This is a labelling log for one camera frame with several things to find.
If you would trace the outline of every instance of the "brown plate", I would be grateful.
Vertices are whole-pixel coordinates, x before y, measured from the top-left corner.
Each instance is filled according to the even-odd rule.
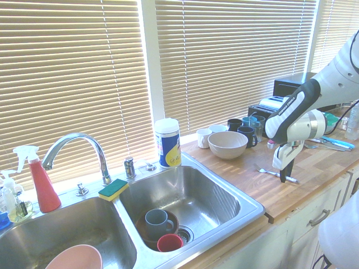
[[[178,223],[178,219],[176,218],[176,216],[174,214],[172,214],[171,212],[165,210],[165,212],[168,215],[168,219],[171,220],[173,222],[174,225],[174,234],[177,234],[178,232],[178,227],[179,227],[179,223]],[[136,229],[139,232],[140,236],[142,237],[142,240],[145,242],[145,244],[150,248],[153,249],[154,251],[158,251],[157,249],[157,241],[151,240],[148,235],[147,235],[147,230],[146,230],[146,220],[145,220],[145,216],[146,214],[143,214],[139,220],[137,220],[136,222]]]

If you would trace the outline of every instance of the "wooden countertop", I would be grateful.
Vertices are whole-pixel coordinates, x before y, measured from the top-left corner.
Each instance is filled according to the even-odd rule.
[[[197,141],[183,145],[181,149],[260,202],[269,222],[275,223],[359,163],[359,140],[347,140],[344,134],[345,131],[335,130],[330,137],[354,144],[356,147],[352,151],[303,148],[294,160],[291,175],[301,182],[300,185],[281,183],[279,178],[255,169],[253,163],[266,170],[279,171],[272,167],[274,149],[267,148],[266,138],[233,160],[220,159],[210,149],[199,148]],[[308,144],[319,145],[310,141]]]

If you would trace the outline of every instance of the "green sponge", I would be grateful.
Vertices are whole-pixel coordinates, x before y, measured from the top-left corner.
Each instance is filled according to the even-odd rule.
[[[112,201],[127,188],[128,183],[126,181],[116,179],[110,185],[99,191],[99,197],[105,199],[106,201]]]

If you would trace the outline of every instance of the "window blinds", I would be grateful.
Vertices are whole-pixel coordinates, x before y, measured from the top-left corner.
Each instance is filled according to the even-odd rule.
[[[137,1],[2,1],[0,27],[1,170],[17,169],[16,146],[39,146],[42,159],[71,132],[93,136],[110,169],[155,156]],[[31,188],[25,167],[14,178]],[[98,171],[94,149],[75,140],[49,176]]]
[[[165,116],[181,135],[246,115],[305,69],[315,0],[155,4]]]
[[[311,70],[319,72],[359,29],[359,0],[326,0],[316,22],[315,50]]]

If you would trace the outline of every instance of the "double sink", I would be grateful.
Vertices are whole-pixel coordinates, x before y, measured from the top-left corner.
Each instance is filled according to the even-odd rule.
[[[136,174],[112,202],[98,198],[96,182],[84,197],[64,193],[60,209],[0,231],[1,268],[45,269],[77,244],[96,247],[104,269],[179,268],[264,214],[261,204],[187,154],[175,169]],[[178,218],[182,248],[161,253],[146,246],[135,224],[153,208]]]

